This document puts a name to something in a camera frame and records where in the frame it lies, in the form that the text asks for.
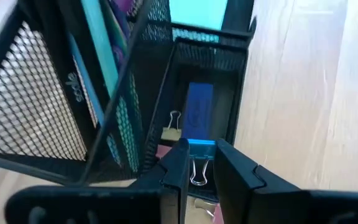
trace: black mesh desk organizer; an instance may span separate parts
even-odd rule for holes
[[[227,128],[218,137],[234,142],[255,21],[247,33],[203,29],[172,23],[169,0],[137,1],[128,16],[132,29],[129,53],[104,111],[105,123],[99,127],[81,79],[77,79],[82,86],[78,91],[85,98],[81,114],[89,119],[78,115],[73,106],[76,98],[59,80],[62,74],[48,42],[27,20],[28,15],[16,7],[0,35],[0,167],[64,185],[140,177],[157,163],[162,127],[182,77],[177,71],[186,66],[232,74],[233,103]],[[122,139],[115,146],[123,158],[122,166],[106,148],[110,134],[122,138],[117,127],[125,129],[128,124],[117,120],[120,99],[134,92],[135,100],[126,103],[132,108],[128,120],[141,120],[131,132],[139,145],[137,172],[129,168],[131,155],[123,149]],[[211,186],[191,186],[190,193],[217,201],[214,184]]]

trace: blue eraser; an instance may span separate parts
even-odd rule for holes
[[[208,139],[211,122],[213,85],[190,83],[181,136],[188,139]]]

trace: wooden floor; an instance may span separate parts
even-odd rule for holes
[[[255,0],[254,15],[235,146],[301,188],[358,191],[358,0]],[[0,169],[0,221],[35,183]]]

